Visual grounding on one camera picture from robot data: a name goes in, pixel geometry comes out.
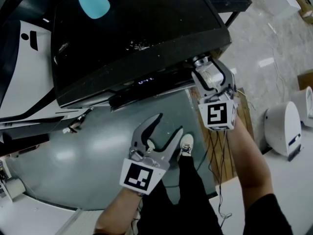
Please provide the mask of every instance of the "human arm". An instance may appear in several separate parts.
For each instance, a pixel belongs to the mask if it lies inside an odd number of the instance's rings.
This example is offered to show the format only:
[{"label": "human arm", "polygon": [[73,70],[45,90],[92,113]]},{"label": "human arm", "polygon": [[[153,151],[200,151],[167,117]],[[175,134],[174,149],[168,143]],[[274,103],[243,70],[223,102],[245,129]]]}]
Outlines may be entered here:
[{"label": "human arm", "polygon": [[258,199],[273,193],[269,167],[238,116],[234,130],[228,131],[227,137],[247,211]]},{"label": "human arm", "polygon": [[123,188],[113,202],[99,216],[94,233],[124,234],[134,218],[141,201],[137,192]]}]

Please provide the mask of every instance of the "white sneaker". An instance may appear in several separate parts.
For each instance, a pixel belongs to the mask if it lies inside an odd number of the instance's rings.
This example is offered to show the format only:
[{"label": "white sneaker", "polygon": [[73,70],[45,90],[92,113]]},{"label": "white sneaker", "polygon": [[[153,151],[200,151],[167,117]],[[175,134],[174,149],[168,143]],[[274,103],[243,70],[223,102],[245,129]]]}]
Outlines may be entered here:
[{"label": "white sneaker", "polygon": [[155,144],[150,139],[147,140],[147,145],[149,147],[147,150],[148,153],[150,153],[156,148]]},{"label": "white sneaker", "polygon": [[191,157],[191,151],[194,146],[194,138],[191,134],[185,134],[180,140],[180,156]]}]

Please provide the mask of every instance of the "tiled floor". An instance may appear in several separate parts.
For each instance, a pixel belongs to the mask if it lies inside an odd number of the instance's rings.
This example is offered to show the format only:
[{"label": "tiled floor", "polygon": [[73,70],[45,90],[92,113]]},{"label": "tiled floor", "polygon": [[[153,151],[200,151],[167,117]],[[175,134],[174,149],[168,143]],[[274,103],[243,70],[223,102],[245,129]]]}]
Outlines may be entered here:
[{"label": "tiled floor", "polygon": [[[237,88],[244,88],[255,107],[254,110],[250,104],[250,114],[255,140],[262,149],[266,146],[263,128],[266,109],[290,100],[292,93],[299,89],[297,75],[312,69],[313,25],[306,24],[298,13],[278,20],[263,9],[260,0],[252,2],[230,26],[233,43],[221,60],[228,67],[237,69]],[[285,81],[285,99],[275,65],[263,68],[258,65],[258,61],[271,57]]]}]

